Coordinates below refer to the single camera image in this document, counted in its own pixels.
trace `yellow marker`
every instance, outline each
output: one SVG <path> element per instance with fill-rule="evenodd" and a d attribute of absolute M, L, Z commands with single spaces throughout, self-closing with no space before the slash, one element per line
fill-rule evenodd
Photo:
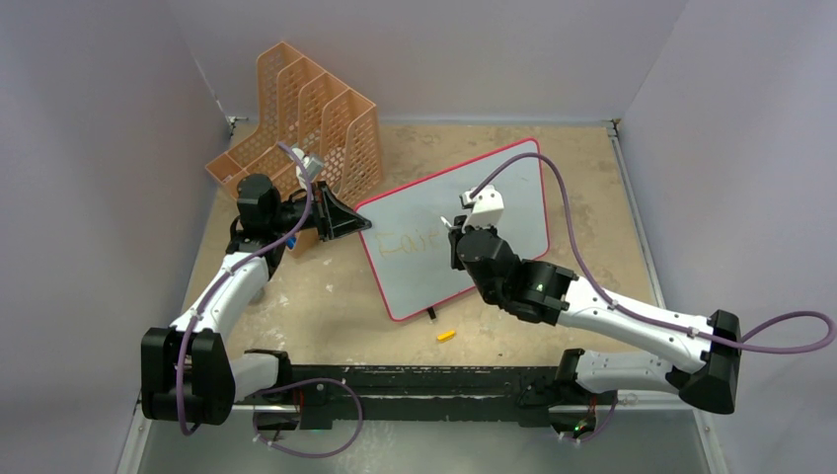
<path fill-rule="evenodd" d="M 436 336 L 436 341 L 444 343 L 453 339 L 454 336 L 456 336 L 456 331 L 448 331 Z"/>

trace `beige table surface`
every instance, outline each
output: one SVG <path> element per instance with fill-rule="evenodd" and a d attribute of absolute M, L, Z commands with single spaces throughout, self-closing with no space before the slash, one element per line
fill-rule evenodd
<path fill-rule="evenodd" d="M 240 124 L 233 142 L 254 129 Z M 382 125 L 384 182 L 381 194 L 435 171 L 534 136 L 558 164 L 571 195 L 580 251 L 608 289 L 651 302 L 645 263 L 616 158 L 603 127 Z M 567 240 L 558 184 L 545 170 L 552 248 L 544 260 L 579 272 Z M 457 198 L 461 190 L 451 190 Z M 218 271 L 235 202 L 220 191 L 192 271 L 187 301 L 194 301 Z M 321 243 L 299 259 L 282 259 L 266 286 L 226 341 L 227 353 L 246 349 L 288 351 L 295 363 L 552 365 L 562 351 L 632 348 L 582 330 L 533 325 L 488 306 L 470 292 L 427 317 L 395 323 L 387 316 L 356 235 Z M 456 330 L 438 343 L 436 336 Z"/>

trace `white wall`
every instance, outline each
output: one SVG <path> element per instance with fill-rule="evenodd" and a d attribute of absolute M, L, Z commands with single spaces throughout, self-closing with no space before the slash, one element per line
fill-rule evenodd
<path fill-rule="evenodd" d="M 257 117 L 256 56 L 294 44 L 382 119 L 621 117 L 686 0 L 170 0 L 225 113 Z"/>
<path fill-rule="evenodd" d="M 224 128 L 163 0 L 0 7 L 0 472 L 114 472 Z"/>
<path fill-rule="evenodd" d="M 622 124 L 669 307 L 749 329 L 796 308 L 837 315 L 837 3 L 691 0 Z M 798 322 L 754 343 L 823 334 Z M 734 473 L 837 470 L 837 346 L 745 354 L 718 417 Z"/>

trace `wooden tabletop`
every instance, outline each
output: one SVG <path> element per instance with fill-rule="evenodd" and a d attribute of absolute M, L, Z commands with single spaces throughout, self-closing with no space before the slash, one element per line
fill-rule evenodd
<path fill-rule="evenodd" d="M 233 142 L 253 129 L 239 125 Z M 371 196 L 534 136 L 564 175 L 579 248 L 593 274 L 608 289 L 652 302 L 605 128 L 382 125 L 381 135 L 385 179 Z M 543 260 L 578 272 L 558 184 L 549 170 L 544 180 L 552 247 Z M 451 190 L 451 198 L 460 191 Z M 236 215 L 235 202 L 219 191 L 192 270 L 189 304 L 218 271 Z M 245 311 L 226 347 L 231 358 L 246 349 L 281 349 L 296 363 L 444 365 L 552 365 L 565 349 L 632 350 L 587 331 L 520 322 L 473 291 L 438 307 L 437 316 L 435 323 L 423 316 L 390 320 L 360 239 L 352 235 L 321 243 L 299 259 L 285 255 L 266 296 Z M 436 336 L 449 330 L 456 336 L 438 343 Z"/>

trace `red whiteboard border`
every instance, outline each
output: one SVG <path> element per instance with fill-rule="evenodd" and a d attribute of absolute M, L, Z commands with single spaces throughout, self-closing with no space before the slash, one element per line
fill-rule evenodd
<path fill-rule="evenodd" d="M 505 146 L 503 146 L 502 148 L 498 148 L 497 150 L 490 151 L 490 152 L 488 152 L 488 153 L 486 153 L 486 154 L 484 154 L 484 155 L 480 155 L 480 156 L 478 156 L 477 158 L 472 158 L 472 159 L 470 159 L 470 160 L 468 160 L 468 161 L 464 161 L 464 162 L 462 162 L 462 163 L 460 163 L 460 164 L 458 164 L 458 165 L 451 166 L 450 168 L 446 168 L 446 169 L 444 169 L 444 170 L 437 171 L 436 173 L 433 173 L 433 174 L 431 174 L 431 175 L 427 175 L 427 176 L 425 176 L 424 178 L 421 178 L 421 179 L 415 180 L 415 181 L 413 181 L 413 182 L 411 182 L 411 183 L 407 183 L 407 184 L 405 184 L 405 185 L 399 186 L 399 187 L 394 188 L 393 190 L 390 190 L 390 191 L 388 191 L 388 192 L 386 192 L 386 193 L 383 193 L 383 194 L 381 194 L 381 195 L 378 195 L 378 196 L 375 196 L 375 197 L 370 197 L 369 199 L 364 200 L 364 201 L 362 201 L 360 204 L 356 205 L 356 206 L 354 207 L 354 211 L 355 211 L 355 212 L 360 213 L 360 208 L 361 208 L 361 207 L 364 207 L 365 205 L 367 205 L 367 204 L 369 204 L 369 203 L 371 203 L 371 202 L 374 202 L 374 201 L 376 201 L 376 200 L 378 200 L 378 199 L 381 199 L 381 198 L 385 198 L 385 197 L 387 197 L 387 196 L 389 196 L 389 195 L 393 195 L 393 194 L 395 194 L 395 193 L 397 193 L 397 192 L 399 192 L 399 191 L 403 191 L 403 190 L 405 190 L 405 189 L 407 189 L 407 188 L 410 188 L 410 187 L 413 187 L 413 186 L 415 186 L 415 185 L 421 184 L 421 183 L 423 183 L 423 182 L 425 182 L 425 181 L 427 181 L 427 180 L 430 180 L 430 179 L 432 179 L 432 178 L 435 178 L 435 177 L 437 177 L 437 176 L 439 176 L 439 175 L 443 175 L 443 174 L 445 174 L 445 173 L 449 173 L 449 172 L 451 172 L 451 171 L 453 171 L 453 170 L 456 170 L 456 169 L 458 169 L 458 168 L 462 168 L 463 166 L 470 165 L 471 163 L 474 163 L 475 161 L 479 161 L 479 160 L 482 160 L 482 159 L 484 159 L 484 158 L 488 158 L 488 157 L 490 157 L 490 156 L 496 155 L 497 153 L 499 153 L 499 152 L 501 152 L 501 151 L 505 151 L 505 150 L 507 150 L 507 149 L 509 149 L 509 148 L 513 148 L 513 147 L 515 147 L 515 146 L 517 146 L 517 145 L 520 145 L 520 144 L 522 144 L 522 143 L 525 143 L 525 142 L 527 142 L 527 141 L 532 141 L 532 142 L 534 142 L 534 143 L 535 143 L 535 147 L 536 147 L 536 148 L 537 148 L 537 150 L 538 150 L 538 153 L 540 153 L 540 152 L 541 152 L 541 144 L 538 142 L 538 140 L 537 140 L 534 136 L 530 136 L 529 138 L 523 138 L 522 140 L 515 141 L 514 143 L 510 143 L 510 144 L 508 144 L 508 145 L 505 145 Z M 547 230 L 547 250 L 546 250 L 543 254 L 541 254 L 541 255 L 539 255 L 539 256 L 537 256 L 537 257 L 535 257 L 535 260 L 538 260 L 538 259 L 540 259 L 541 257 L 543 257 L 543 256 L 547 255 L 547 253 L 549 253 L 549 251 L 550 251 L 550 248 L 552 247 L 552 239 L 550 238 L 550 235 L 549 235 L 549 216 L 547 215 L 547 192 L 546 192 L 546 189 L 544 188 L 544 167 L 543 167 L 540 163 L 539 163 L 538 165 L 539 165 L 539 166 L 538 166 L 538 171 L 540 172 L 540 175 L 541 175 L 541 198 L 544 200 L 544 222 L 546 223 L 546 230 Z M 390 304 L 389 304 L 389 302 L 387 301 L 387 296 L 386 296 L 386 294 L 384 293 L 384 288 L 381 286 L 381 280 L 380 280 L 380 279 L 378 279 L 378 273 L 375 271 L 375 265 L 372 263 L 372 256 L 371 256 L 371 255 L 369 255 L 369 248 L 366 246 L 366 240 L 363 238 L 363 233 L 362 233 L 362 232 L 361 232 L 361 233 L 358 233 L 358 235 L 360 236 L 360 243 L 361 243 L 361 244 L 363 244 L 363 251 L 366 253 L 366 260 L 368 260 L 368 261 L 369 261 L 369 267 L 372 269 L 372 275 L 375 277 L 375 284 L 377 284 L 377 285 L 378 285 L 378 291 L 381 293 L 381 299 L 383 299 L 383 300 L 384 300 L 384 306 L 387 308 L 387 315 L 390 317 L 390 319 L 398 323 L 398 322 L 407 321 L 408 319 L 414 318 L 415 316 L 417 316 L 417 315 L 419 315 L 421 312 L 423 312 L 424 310 L 419 310 L 419 311 L 416 311 L 415 313 L 413 313 L 413 314 L 411 314 L 411 315 L 405 316 L 405 317 L 404 317 L 404 319 L 395 319 L 395 318 L 393 318 L 393 316 L 392 316 L 392 311 L 390 311 Z M 463 294 L 463 293 L 466 293 L 466 292 L 468 292 L 468 291 L 471 291 L 472 289 L 474 289 L 474 287 L 473 287 L 473 286 L 469 286 L 469 287 L 467 287 L 467 288 L 463 289 L 462 291 L 459 291 L 459 292 L 457 292 L 457 293 L 455 293 L 455 294 L 452 294 L 452 295 L 450 295 L 450 296 L 448 296 L 448 297 L 446 297 L 446 298 L 442 299 L 441 301 L 438 301 L 438 302 L 436 302 L 436 303 L 432 304 L 432 305 L 431 305 L 431 307 L 434 307 L 434 306 L 437 306 L 437 305 L 439 305 L 439 304 L 442 304 L 442 303 L 444 303 L 444 302 L 446 302 L 446 301 L 449 301 L 449 300 L 451 300 L 451 299 L 453 299 L 453 298 L 455 298 L 455 297 L 459 296 L 460 294 Z"/>

